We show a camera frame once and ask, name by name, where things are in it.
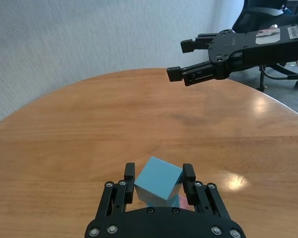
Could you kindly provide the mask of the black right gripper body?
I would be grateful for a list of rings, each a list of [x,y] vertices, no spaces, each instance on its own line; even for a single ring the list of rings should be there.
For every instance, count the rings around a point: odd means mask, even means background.
[[[248,33],[223,30],[211,41],[209,60],[211,79],[225,79],[235,70],[296,61],[298,59],[298,27],[281,26]]]

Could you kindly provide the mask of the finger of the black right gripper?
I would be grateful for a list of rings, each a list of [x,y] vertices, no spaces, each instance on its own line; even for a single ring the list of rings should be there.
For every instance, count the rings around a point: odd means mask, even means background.
[[[170,82],[184,81],[185,86],[215,79],[216,68],[210,61],[181,68],[179,66],[166,69]]]
[[[210,45],[217,35],[218,33],[199,34],[195,40],[189,39],[181,41],[180,45],[182,53],[190,53],[195,50],[208,50],[210,52],[212,50]]]

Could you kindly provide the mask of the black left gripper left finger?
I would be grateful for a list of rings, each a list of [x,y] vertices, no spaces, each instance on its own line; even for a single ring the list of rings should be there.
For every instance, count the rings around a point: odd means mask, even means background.
[[[133,202],[135,163],[127,163],[124,178],[117,183],[107,181],[96,212],[96,218],[124,213],[126,205]]]

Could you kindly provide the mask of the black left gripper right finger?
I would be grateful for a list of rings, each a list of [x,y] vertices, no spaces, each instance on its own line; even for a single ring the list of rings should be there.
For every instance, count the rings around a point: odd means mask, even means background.
[[[196,180],[191,164],[183,164],[182,184],[187,202],[196,212],[230,219],[217,186],[214,183],[203,184]]]

